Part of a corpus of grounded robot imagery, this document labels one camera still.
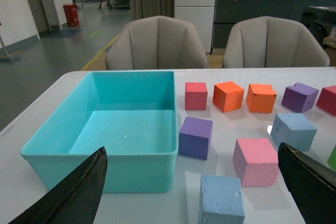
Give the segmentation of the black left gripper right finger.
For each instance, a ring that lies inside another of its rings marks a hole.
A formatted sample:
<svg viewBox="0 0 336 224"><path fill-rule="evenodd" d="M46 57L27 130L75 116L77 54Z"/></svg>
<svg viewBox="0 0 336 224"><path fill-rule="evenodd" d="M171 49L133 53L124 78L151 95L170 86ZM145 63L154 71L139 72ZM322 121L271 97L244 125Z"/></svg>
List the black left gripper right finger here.
<svg viewBox="0 0 336 224"><path fill-rule="evenodd" d="M335 172L284 142L278 161L305 223L335 223Z"/></svg>

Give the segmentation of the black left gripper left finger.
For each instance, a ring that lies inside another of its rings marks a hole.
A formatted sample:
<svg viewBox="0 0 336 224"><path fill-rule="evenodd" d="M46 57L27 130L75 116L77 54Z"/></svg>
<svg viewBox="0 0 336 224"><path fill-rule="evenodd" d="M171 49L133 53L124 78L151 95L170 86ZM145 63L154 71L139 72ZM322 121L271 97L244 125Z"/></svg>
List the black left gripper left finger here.
<svg viewBox="0 0 336 224"><path fill-rule="evenodd" d="M93 223L108 168L99 148L11 223Z"/></svg>

